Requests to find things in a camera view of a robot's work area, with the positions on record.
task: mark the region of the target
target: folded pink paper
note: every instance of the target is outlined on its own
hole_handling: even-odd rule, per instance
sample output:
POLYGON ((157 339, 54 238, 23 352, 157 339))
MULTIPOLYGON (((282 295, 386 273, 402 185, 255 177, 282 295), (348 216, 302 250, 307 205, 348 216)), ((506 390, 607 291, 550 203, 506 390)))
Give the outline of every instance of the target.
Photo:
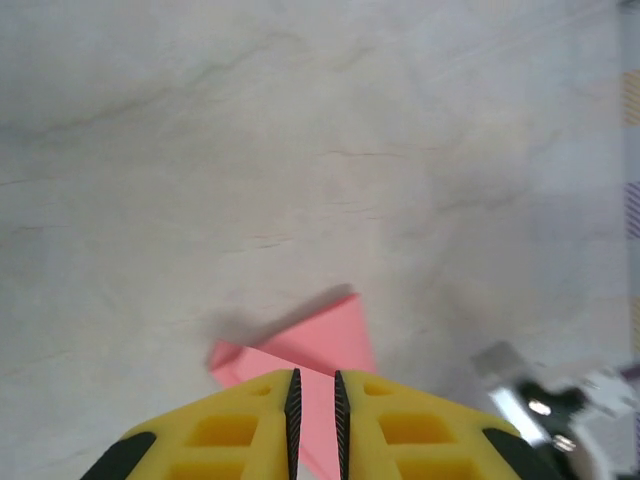
POLYGON ((334 372, 375 372, 359 295, 350 295, 255 347, 219 341, 210 364, 211 373, 224 387, 296 367, 302 378, 300 460, 317 478, 337 480, 334 372))

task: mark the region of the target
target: yellow rubber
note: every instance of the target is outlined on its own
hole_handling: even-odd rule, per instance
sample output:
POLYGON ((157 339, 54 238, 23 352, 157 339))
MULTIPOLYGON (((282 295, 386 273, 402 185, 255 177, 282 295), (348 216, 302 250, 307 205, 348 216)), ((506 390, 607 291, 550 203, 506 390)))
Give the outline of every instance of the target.
POLYGON ((482 433, 519 436, 510 423, 369 373, 342 376, 351 407, 350 480, 520 478, 482 433))
POLYGON ((284 404, 291 370, 276 371, 138 425, 157 438, 127 480, 288 479, 284 404))

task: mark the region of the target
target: white marble surface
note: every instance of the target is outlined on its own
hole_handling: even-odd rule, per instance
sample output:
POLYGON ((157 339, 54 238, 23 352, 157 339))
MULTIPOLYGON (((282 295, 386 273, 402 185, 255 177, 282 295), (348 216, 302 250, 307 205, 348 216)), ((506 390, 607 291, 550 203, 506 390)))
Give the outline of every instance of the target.
POLYGON ((337 285, 473 403, 495 339, 629 354, 613 5, 0 3, 0 465, 79 478, 337 285))

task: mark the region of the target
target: pink origami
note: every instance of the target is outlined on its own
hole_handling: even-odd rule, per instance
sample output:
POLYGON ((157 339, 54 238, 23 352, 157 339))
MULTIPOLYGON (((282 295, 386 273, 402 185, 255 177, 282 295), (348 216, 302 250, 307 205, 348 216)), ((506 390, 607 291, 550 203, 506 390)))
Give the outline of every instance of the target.
POLYGON ((375 372, 359 295, 279 333, 255 347, 219 341, 211 373, 231 387, 278 369, 300 368, 302 428, 300 460, 321 480, 340 478, 334 421, 333 375, 336 370, 375 372))

